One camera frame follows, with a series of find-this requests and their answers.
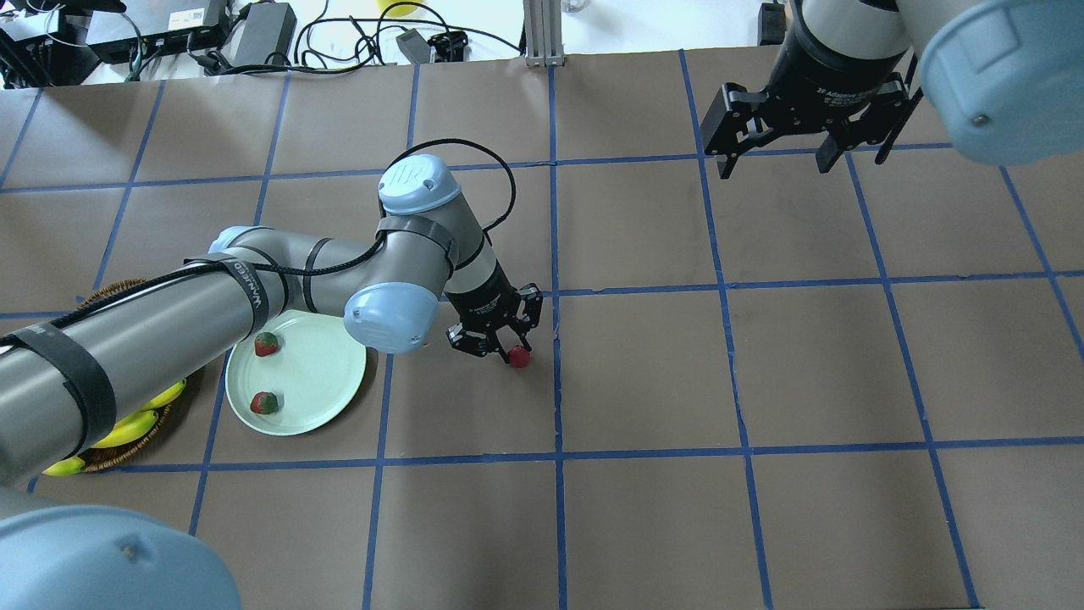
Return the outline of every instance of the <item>white plate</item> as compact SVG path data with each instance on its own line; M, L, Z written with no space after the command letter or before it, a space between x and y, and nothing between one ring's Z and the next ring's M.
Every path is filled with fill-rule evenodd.
M279 351L259 359L254 338L236 345L225 366L225 397L253 430L289 437L331 421L358 392L365 375L365 348L347 335L343 320L284 312L263 327L279 337ZM256 415L258 392L273 392L280 410Z

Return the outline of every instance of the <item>red fruit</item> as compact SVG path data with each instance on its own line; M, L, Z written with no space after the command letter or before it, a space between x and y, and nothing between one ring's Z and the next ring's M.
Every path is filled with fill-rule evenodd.
M279 411L279 398L271 392L257 392L248 411L256 415L271 415Z
M271 333L261 333L256 336L253 347L256 348L258 358L270 356L279 351L279 338Z
M522 346L516 346L512 350L508 350L508 364L517 369L521 369L531 364L531 353Z

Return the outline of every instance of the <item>velcro strap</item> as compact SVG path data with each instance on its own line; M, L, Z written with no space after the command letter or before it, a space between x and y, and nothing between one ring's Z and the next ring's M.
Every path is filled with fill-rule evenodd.
M49 323L39 323L12 335L60 372L64 388L82 416L79 443L65 459L104 439L117 423L117 399L102 365L82 346Z
M439 245L444 250L448 263L455 268L455 258L459 256L459 248L452 232L426 218L425 216L393 216L388 215L380 219L376 225L376 231L406 231L428 238Z
M241 288L245 290L248 303L253 308L253 327L248 329L247 337L251 337L253 334L268 324L268 321L271 319L271 302L268 298L268 290L263 287L263 282L260 281L259 275L256 274L256 268L253 267L251 262L242 260L224 251L205 254L197 258L185 258L184 263L189 262L221 262L225 270L233 275L233 278L237 281Z

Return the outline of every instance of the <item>metal post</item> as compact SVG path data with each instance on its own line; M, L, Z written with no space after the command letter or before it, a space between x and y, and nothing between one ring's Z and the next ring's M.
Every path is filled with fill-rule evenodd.
M565 65L560 0L524 0L527 66Z

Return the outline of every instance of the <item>plate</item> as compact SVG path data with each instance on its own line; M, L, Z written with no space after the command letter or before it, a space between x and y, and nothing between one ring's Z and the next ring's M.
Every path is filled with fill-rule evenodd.
M257 358L250 337L233 348L225 365L225 397L245 426L273 437L315 430L350 403L365 375L365 347L343 327L343 320L307 312L284 312L263 327L279 337L279 351ZM280 410L248 410L257 392L274 392Z

